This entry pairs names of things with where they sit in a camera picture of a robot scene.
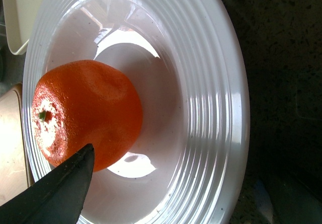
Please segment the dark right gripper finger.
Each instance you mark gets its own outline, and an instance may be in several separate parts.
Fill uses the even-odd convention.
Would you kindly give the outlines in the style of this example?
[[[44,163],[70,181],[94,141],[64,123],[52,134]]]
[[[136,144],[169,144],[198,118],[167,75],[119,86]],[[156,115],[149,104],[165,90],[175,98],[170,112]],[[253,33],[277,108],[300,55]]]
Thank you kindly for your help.
[[[1,223],[77,223],[91,183],[95,151],[74,155],[1,206]]]

